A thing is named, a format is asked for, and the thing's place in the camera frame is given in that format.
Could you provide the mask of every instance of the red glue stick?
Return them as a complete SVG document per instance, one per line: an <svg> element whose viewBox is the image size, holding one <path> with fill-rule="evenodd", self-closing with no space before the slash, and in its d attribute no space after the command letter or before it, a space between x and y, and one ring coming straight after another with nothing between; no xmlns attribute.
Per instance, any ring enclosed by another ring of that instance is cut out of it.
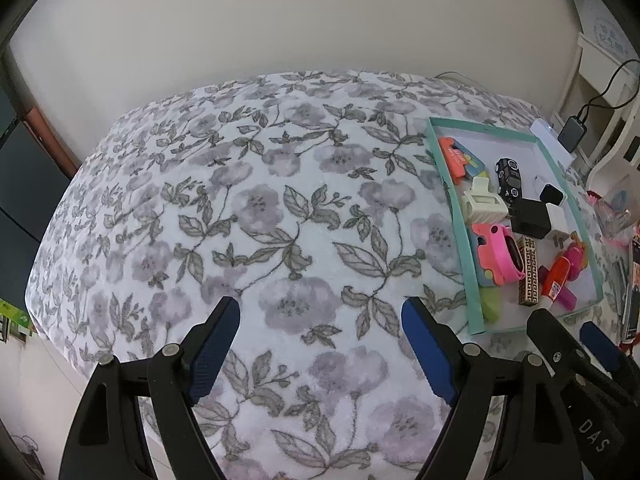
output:
<svg viewBox="0 0 640 480"><path fill-rule="evenodd" d="M566 283L569 270L571 270L571 262L564 256L554 262L549 274L546 276L545 284L542 286L538 308L546 308L548 310L553 305Z"/></svg>

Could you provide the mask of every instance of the black toy car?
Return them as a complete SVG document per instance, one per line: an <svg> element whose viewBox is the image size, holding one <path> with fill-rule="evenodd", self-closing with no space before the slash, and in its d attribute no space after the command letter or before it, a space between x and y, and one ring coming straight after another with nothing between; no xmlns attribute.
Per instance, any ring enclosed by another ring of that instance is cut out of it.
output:
<svg viewBox="0 0 640 480"><path fill-rule="evenodd" d="M510 158L501 158L495 163L495 173L498 175L498 195L511 204L522 195L522 181L518 163Z"/></svg>

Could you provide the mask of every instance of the white floor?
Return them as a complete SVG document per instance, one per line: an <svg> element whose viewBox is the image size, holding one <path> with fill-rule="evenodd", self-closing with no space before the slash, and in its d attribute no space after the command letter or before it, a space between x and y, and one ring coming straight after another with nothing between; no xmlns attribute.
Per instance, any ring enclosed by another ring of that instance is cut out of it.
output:
<svg viewBox="0 0 640 480"><path fill-rule="evenodd" d="M50 341L32 336L25 346L0 343L0 418L11 434L38 445L47 480L57 480L66 435L86 379ZM175 480L162 446L148 440L158 480Z"/></svg>

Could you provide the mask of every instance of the bed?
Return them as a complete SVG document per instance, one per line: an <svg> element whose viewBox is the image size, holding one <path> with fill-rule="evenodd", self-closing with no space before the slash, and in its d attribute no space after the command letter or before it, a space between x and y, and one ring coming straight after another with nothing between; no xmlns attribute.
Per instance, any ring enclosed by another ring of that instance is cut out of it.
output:
<svg viewBox="0 0 640 480"><path fill-rule="evenodd" d="M229 81L132 110L47 229L26 295L38 331L88 377L106 352L135 360L179 342L233 296L239 332L194 409L228 478L414 478L448 408L402 334L404 298L470 339L422 136L430 116L527 132L540 113L483 89L354 71ZM608 322L597 308L586 315ZM501 356L528 348L523 335L476 340Z"/></svg>

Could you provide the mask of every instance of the cabinet door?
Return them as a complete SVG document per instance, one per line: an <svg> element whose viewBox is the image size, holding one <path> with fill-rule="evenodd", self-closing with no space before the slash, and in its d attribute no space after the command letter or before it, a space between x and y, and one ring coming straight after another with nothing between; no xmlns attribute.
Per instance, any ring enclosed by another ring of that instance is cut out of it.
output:
<svg viewBox="0 0 640 480"><path fill-rule="evenodd" d="M0 298L27 310L24 292L38 243L0 211Z"/></svg>
<svg viewBox="0 0 640 480"><path fill-rule="evenodd" d="M0 206L37 240L69 179L20 123L0 148Z"/></svg>
<svg viewBox="0 0 640 480"><path fill-rule="evenodd" d="M0 88L0 136L2 136L2 133L9 127L14 118L15 112L9 102L9 98Z"/></svg>

